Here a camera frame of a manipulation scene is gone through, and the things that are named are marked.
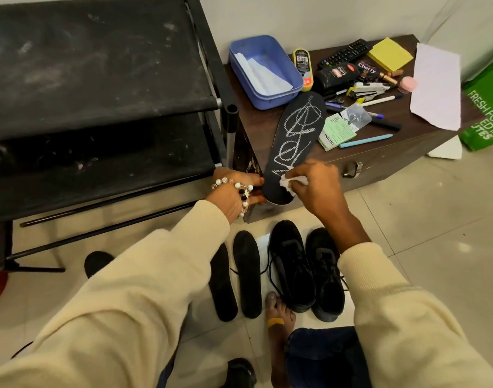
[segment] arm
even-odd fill
[[[260,186],[256,175],[218,169]],[[254,195],[250,203],[262,201]],[[178,344],[193,296],[241,211],[233,185],[199,201],[171,230],[156,230],[94,275],[36,338],[0,367],[0,387],[153,387]]]
[[[304,206],[321,220],[342,253],[355,305],[354,324],[374,387],[493,386],[493,369],[467,342],[450,311],[412,287],[348,210],[338,169],[307,161],[287,178]]]

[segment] bare foot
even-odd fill
[[[265,309],[266,321],[274,317],[280,317],[284,321],[284,325],[275,324],[268,329],[268,339],[270,342],[273,388],[286,388],[290,384],[284,360],[284,346],[286,346],[289,334],[295,328],[297,317],[274,292],[270,292],[266,296]]]

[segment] cream sweater sleeve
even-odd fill
[[[450,311],[412,287],[378,245],[348,249],[339,268],[374,388],[493,387],[493,368],[470,346]]]
[[[127,249],[53,317],[29,355],[0,367],[0,387],[156,386],[229,230],[203,200],[171,231]]]

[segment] white wall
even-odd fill
[[[0,0],[2,3],[45,0]],[[201,0],[223,61],[231,41],[270,34],[291,52],[413,33],[462,55],[463,76],[493,56],[493,0]]]

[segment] black fabric shelf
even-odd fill
[[[184,0],[0,5],[0,141],[217,107]]]
[[[212,175],[198,113],[0,143],[0,222]]]

